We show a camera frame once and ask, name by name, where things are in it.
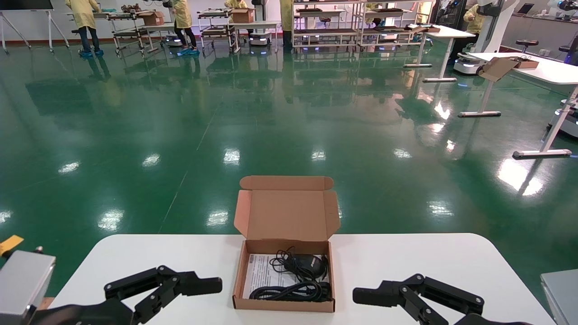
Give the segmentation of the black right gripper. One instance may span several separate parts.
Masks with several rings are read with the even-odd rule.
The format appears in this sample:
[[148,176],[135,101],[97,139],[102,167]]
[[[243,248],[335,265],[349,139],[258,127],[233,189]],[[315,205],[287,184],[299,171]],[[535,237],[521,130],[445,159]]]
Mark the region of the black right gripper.
[[356,304],[386,308],[400,306],[421,325],[448,325],[448,321],[425,300],[462,313],[464,317],[454,325],[530,325],[520,321],[498,322],[485,319],[481,316],[485,305],[483,298],[421,274],[415,274],[403,281],[384,280],[375,289],[353,289],[353,301]]

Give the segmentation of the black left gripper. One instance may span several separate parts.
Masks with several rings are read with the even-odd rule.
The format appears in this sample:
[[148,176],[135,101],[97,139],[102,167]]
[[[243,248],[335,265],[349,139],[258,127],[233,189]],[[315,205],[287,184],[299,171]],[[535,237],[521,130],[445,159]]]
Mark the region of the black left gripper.
[[194,271],[176,272],[161,265],[104,286],[105,301],[94,305],[64,305],[37,311],[31,325],[146,324],[178,296],[220,293],[219,277],[199,278]]

